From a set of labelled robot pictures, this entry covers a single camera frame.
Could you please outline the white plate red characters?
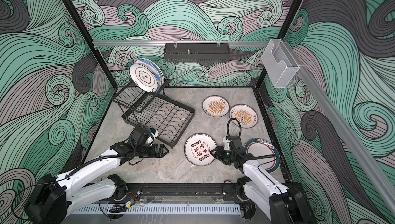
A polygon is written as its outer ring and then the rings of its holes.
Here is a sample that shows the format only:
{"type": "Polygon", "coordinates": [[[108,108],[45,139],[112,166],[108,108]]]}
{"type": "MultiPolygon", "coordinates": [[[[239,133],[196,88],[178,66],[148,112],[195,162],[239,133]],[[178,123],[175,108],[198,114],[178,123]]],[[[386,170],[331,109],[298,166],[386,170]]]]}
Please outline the white plate red characters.
{"type": "Polygon", "coordinates": [[[210,152],[216,147],[217,144],[211,136],[205,133],[197,133],[185,142],[185,157],[193,165],[207,166],[215,161],[210,152]]]}

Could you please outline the black dish rack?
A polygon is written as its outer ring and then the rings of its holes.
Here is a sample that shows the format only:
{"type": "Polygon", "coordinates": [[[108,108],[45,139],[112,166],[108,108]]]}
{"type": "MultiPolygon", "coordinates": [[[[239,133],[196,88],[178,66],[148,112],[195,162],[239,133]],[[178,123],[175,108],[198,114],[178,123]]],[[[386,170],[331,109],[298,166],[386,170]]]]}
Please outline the black dish rack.
{"type": "Polygon", "coordinates": [[[123,120],[132,126],[154,128],[157,140],[174,148],[195,115],[195,109],[173,100],[165,93],[169,81],[155,92],[147,92],[130,81],[117,91],[113,102],[123,112],[123,120]]]}

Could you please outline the blue striped plate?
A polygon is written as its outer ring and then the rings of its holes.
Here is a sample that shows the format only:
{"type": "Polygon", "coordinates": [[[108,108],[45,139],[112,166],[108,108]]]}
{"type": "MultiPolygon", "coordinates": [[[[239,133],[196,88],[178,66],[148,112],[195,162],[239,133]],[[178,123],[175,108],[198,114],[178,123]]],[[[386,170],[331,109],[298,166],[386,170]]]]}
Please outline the blue striped plate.
{"type": "Polygon", "coordinates": [[[151,61],[151,60],[149,60],[149,59],[147,59],[147,58],[140,58],[139,61],[140,61],[141,63],[145,64],[146,66],[150,67],[150,69],[152,70],[152,72],[155,72],[155,73],[159,76],[159,78],[160,78],[159,86],[162,86],[163,83],[164,83],[164,81],[165,81],[165,78],[164,78],[164,75],[163,75],[162,71],[161,71],[160,68],[156,65],[156,63],[153,62],[153,61],[151,61]]]}

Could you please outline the white plate green ring motif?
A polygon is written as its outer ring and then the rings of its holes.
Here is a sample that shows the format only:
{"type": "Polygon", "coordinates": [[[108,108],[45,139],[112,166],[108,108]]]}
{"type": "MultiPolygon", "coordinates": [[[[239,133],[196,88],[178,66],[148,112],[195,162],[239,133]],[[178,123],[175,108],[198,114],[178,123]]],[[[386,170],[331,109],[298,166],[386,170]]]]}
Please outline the white plate green ring motif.
{"type": "Polygon", "coordinates": [[[160,88],[159,76],[148,67],[141,64],[133,64],[129,72],[134,83],[143,91],[156,92],[160,88]]]}

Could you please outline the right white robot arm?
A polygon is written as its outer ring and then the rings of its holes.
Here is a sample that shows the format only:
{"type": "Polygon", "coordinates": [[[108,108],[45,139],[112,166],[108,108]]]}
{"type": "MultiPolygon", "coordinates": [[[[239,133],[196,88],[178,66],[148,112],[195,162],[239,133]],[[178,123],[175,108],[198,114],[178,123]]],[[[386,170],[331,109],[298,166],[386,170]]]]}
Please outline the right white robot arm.
{"type": "Polygon", "coordinates": [[[223,164],[234,166],[244,174],[236,183],[238,198],[253,202],[271,223],[317,223],[301,185],[280,183],[259,163],[260,159],[275,159],[276,155],[255,157],[250,153],[241,154],[232,144],[229,151],[217,146],[210,154],[223,164]]]}

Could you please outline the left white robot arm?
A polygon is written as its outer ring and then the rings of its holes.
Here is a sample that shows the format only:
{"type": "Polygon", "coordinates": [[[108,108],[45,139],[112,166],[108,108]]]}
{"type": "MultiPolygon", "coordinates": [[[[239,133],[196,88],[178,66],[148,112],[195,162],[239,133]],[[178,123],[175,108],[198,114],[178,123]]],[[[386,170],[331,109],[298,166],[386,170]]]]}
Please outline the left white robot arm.
{"type": "Polygon", "coordinates": [[[100,200],[123,201],[128,187],[120,176],[113,174],[99,183],[95,178],[139,156],[162,158],[169,153],[163,144],[133,147],[118,142],[95,159],[66,173],[40,178],[34,187],[24,212],[34,224],[59,224],[75,211],[100,200]]]}

